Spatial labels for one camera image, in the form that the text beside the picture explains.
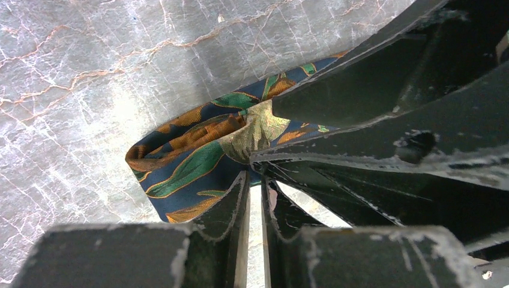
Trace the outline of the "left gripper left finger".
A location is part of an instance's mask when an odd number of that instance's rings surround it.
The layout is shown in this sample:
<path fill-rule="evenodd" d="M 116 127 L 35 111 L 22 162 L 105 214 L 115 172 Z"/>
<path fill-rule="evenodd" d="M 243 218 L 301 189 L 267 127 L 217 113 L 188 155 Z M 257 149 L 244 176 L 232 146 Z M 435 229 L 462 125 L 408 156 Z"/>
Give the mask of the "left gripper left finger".
<path fill-rule="evenodd" d="M 240 172 L 226 194 L 193 220 L 191 287 L 247 285 L 250 178 Z"/>

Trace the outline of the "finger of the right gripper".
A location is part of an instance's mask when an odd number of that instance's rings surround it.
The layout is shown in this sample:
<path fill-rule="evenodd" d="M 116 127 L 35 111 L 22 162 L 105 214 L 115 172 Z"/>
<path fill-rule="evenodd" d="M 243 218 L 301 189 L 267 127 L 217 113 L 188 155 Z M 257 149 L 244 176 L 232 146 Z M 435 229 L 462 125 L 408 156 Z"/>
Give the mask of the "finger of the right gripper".
<path fill-rule="evenodd" d="M 255 169 L 356 226 L 438 225 L 508 241 L 508 68 L 404 115 L 258 152 Z"/>
<path fill-rule="evenodd" d="M 344 127 L 390 113 L 436 30 L 469 19 L 448 1 L 414 1 L 317 75 L 273 99 L 274 116 Z"/>

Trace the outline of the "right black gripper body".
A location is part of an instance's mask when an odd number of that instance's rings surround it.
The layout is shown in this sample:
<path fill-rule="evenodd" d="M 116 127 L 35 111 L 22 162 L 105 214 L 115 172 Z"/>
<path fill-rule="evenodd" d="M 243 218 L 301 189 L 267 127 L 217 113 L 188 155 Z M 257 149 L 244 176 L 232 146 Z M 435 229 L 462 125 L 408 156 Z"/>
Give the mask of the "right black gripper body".
<path fill-rule="evenodd" d="M 448 1 L 413 27 L 426 36 L 415 70 L 397 100 L 399 114 L 442 98 L 497 65 L 508 30 L 508 1 Z"/>

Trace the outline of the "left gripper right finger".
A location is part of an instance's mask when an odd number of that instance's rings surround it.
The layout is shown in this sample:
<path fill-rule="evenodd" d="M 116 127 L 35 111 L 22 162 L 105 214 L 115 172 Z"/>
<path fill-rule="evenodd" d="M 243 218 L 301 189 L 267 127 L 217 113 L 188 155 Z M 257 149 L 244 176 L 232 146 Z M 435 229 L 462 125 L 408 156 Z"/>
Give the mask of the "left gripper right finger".
<path fill-rule="evenodd" d="M 311 216 L 283 192 L 274 179 L 262 180 L 262 226 L 267 287 L 349 287 L 337 263 L 320 268 L 313 242 L 319 229 L 330 227 Z"/>

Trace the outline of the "orange blue floral tie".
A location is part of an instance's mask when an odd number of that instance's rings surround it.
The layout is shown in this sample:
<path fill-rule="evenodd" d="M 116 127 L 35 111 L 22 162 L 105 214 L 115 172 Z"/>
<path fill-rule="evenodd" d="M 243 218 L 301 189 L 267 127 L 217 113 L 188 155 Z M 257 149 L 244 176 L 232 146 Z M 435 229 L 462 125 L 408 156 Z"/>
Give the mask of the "orange blue floral tie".
<path fill-rule="evenodd" d="M 273 98 L 329 66 L 339 55 L 267 77 L 179 115 L 135 143 L 125 161 L 159 217 L 190 221 L 216 204 L 239 172 L 261 183 L 250 156 L 333 131 L 279 118 Z"/>

